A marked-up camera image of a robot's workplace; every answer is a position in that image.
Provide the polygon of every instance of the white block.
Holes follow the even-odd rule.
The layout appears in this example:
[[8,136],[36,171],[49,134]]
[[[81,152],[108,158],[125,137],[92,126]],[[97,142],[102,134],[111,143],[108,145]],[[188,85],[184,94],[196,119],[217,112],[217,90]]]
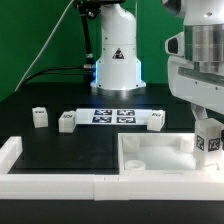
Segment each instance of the white block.
[[223,124],[213,118],[196,121],[194,157],[201,166],[208,166],[222,160],[223,129]]
[[59,132],[72,133],[75,129],[75,111],[65,111],[59,119]]
[[148,117],[147,130],[161,131],[165,123],[165,111],[152,110]]
[[33,108],[33,122],[35,128],[48,127],[48,115],[45,107]]
[[138,136],[123,137],[123,151],[126,153],[136,153],[140,149],[140,138]]
[[186,153],[193,153],[194,151],[194,137],[183,136],[180,142],[180,150]]

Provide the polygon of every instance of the warning label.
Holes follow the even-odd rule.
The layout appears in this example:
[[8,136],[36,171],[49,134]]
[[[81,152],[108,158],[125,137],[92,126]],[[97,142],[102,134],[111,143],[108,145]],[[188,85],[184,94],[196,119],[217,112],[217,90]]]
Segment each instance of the warning label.
[[120,48],[117,49],[116,53],[113,56],[113,59],[124,59],[124,55]]

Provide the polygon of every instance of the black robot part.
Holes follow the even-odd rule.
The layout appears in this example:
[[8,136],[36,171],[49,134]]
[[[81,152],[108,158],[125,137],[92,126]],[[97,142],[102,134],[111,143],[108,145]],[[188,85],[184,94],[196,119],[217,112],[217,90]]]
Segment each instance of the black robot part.
[[224,130],[221,132],[222,149],[224,150]]
[[161,0],[161,2],[163,6],[167,9],[167,11],[172,13],[174,16],[177,16],[178,14],[180,14],[181,0],[167,0],[167,1]]
[[93,20],[100,13],[102,5],[113,5],[124,3],[125,0],[76,0],[73,5],[82,14],[86,14],[87,18]]
[[172,38],[168,42],[168,51],[171,54],[177,54],[178,53],[178,40],[177,38]]

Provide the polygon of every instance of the black cable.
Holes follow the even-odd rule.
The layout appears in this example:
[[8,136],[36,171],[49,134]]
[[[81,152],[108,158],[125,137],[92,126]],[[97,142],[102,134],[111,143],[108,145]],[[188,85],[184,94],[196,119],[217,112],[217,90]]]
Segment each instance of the black cable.
[[[84,34],[84,43],[85,43],[85,50],[86,50],[86,63],[95,65],[95,59],[92,52],[92,46],[90,41],[90,33],[89,33],[89,26],[88,26],[88,19],[86,15],[86,3],[80,2],[80,1],[74,1],[74,7],[78,9],[80,17],[81,17],[81,23],[83,28],[83,34]],[[84,78],[84,82],[89,85],[94,80],[94,75],[88,76]]]
[[42,75],[84,75],[84,76],[92,76],[93,72],[89,72],[89,74],[74,74],[74,73],[58,73],[57,71],[68,71],[68,70],[83,70],[83,67],[53,67],[53,68],[47,68],[43,69],[41,71],[38,71],[32,75],[29,75],[20,85],[20,88],[22,88],[27,82],[29,82],[31,79],[36,78],[38,76]]

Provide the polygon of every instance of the white platform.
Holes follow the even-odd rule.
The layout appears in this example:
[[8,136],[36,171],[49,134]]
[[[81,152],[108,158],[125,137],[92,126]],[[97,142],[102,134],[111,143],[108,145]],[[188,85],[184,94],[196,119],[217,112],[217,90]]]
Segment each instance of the white platform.
[[76,124],[147,125],[152,110],[77,109]]
[[[9,161],[9,170],[21,153],[21,138],[10,138],[0,149],[0,199],[224,200],[224,172],[197,171],[191,153],[178,151],[186,134],[135,134],[140,149],[132,155],[123,153],[125,135],[118,136],[120,175],[7,174],[2,164]],[[133,158],[147,169],[125,170]]]

